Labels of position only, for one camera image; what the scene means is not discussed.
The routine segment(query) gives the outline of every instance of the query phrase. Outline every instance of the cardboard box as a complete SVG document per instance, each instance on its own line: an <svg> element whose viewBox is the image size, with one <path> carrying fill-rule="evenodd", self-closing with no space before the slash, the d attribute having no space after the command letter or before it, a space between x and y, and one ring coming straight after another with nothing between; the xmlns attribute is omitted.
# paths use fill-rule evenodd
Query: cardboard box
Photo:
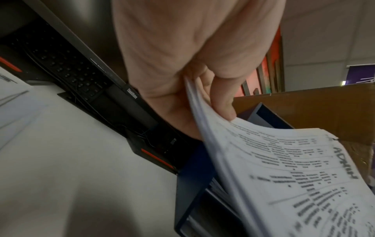
<svg viewBox="0 0 375 237"><path fill-rule="evenodd" d="M321 128L346 148L367 182L375 142L375 84L237 97L237 113L264 103L295 128Z"/></svg>

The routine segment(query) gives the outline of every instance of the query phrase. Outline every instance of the hand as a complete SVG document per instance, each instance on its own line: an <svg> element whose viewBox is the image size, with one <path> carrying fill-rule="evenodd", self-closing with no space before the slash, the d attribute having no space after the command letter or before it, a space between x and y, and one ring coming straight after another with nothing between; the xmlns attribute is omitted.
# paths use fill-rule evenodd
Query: hand
<svg viewBox="0 0 375 237"><path fill-rule="evenodd" d="M162 118L201 139L183 77L200 77L213 109L232 102L275 36L285 0L113 0L129 82Z"/></svg>

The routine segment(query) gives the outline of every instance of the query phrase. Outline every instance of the thinkpad logo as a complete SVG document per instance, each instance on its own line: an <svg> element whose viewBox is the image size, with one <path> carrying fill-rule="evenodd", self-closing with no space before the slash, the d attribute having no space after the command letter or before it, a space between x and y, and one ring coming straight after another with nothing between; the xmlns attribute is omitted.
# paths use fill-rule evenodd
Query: thinkpad logo
<svg viewBox="0 0 375 237"><path fill-rule="evenodd" d="M134 99L136 99L138 96L136 96L136 94L134 92L132 92L132 90L128 89L127 92L132 95L132 97L134 97Z"/></svg>

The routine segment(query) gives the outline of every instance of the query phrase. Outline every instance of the white desk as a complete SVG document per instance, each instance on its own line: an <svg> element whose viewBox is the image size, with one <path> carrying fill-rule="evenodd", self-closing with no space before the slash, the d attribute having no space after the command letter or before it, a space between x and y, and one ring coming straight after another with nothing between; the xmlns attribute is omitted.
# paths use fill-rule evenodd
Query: white desk
<svg viewBox="0 0 375 237"><path fill-rule="evenodd" d="M0 151L0 236L177 236L176 176L37 86L42 114Z"/></svg>

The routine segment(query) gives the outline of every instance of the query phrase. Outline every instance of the purple sign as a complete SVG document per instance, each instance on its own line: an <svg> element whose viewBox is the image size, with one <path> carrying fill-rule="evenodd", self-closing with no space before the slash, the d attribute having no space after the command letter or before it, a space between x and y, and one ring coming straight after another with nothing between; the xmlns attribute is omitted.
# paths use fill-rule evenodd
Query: purple sign
<svg viewBox="0 0 375 237"><path fill-rule="evenodd" d="M345 85L375 82L375 65L351 66L346 76Z"/></svg>

